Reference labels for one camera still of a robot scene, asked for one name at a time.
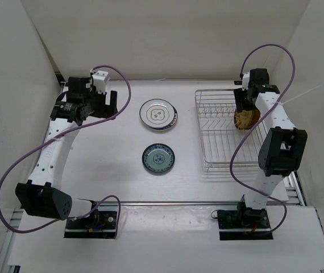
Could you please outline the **white plate teal line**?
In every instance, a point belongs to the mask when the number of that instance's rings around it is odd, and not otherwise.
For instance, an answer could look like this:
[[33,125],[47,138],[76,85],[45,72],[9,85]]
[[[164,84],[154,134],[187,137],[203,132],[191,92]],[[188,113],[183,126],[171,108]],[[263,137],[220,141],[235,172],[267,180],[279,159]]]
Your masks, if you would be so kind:
[[176,123],[178,113],[170,102],[155,98],[140,107],[139,117],[150,129],[167,130]]

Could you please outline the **dark blue rim plate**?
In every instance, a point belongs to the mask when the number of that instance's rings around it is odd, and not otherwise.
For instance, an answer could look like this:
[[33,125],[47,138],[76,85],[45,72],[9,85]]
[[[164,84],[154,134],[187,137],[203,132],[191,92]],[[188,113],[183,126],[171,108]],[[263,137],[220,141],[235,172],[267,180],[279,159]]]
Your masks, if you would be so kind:
[[149,128],[172,127],[178,118],[176,108],[169,102],[154,102],[146,112]]

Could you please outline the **light blue patterned plate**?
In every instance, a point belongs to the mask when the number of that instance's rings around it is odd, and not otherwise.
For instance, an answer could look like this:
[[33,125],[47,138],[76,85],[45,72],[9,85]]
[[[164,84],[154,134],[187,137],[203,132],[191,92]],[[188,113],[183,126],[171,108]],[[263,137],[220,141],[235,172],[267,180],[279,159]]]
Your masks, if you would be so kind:
[[149,145],[142,153],[144,168],[156,175],[162,175],[170,171],[174,166],[176,156],[174,151],[163,143]]

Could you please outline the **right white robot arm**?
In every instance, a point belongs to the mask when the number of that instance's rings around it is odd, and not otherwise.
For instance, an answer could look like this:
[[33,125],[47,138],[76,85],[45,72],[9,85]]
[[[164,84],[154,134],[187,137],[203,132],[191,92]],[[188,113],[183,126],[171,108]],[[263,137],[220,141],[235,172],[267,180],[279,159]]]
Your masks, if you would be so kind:
[[242,87],[234,90],[235,127],[250,130],[262,118],[268,130],[258,153],[260,171],[235,213],[237,224],[244,228],[264,218],[268,197],[285,177],[298,170],[308,139],[307,132],[290,121],[279,96],[265,68],[244,73]]

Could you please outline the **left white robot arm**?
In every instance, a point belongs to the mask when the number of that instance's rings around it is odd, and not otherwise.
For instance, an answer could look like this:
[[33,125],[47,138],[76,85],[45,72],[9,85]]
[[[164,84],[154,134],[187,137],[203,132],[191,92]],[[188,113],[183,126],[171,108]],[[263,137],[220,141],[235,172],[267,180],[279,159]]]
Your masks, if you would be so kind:
[[42,148],[27,182],[15,189],[28,215],[57,220],[79,217],[87,228],[97,225],[99,213],[92,209],[92,202],[63,192],[61,181],[78,128],[87,117],[109,118],[117,113],[116,91],[110,93],[110,103],[106,103],[109,78],[108,72],[96,71],[90,77],[68,79],[68,91],[57,98],[51,112],[46,137],[50,144]]

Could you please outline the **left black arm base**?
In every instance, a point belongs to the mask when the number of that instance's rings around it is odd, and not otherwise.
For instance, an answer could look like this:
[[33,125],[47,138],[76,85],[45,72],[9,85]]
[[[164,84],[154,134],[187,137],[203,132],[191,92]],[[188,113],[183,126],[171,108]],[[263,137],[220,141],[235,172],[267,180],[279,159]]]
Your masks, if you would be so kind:
[[67,220],[64,238],[114,239],[118,216],[117,205],[101,205],[86,218]]

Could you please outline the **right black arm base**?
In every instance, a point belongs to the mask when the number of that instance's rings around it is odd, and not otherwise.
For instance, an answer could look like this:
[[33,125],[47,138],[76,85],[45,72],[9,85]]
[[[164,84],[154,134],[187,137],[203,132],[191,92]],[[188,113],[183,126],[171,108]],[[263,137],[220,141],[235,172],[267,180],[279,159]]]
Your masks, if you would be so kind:
[[254,219],[250,216],[239,216],[237,210],[218,209],[212,211],[210,217],[218,221],[220,241],[273,240],[266,211]]

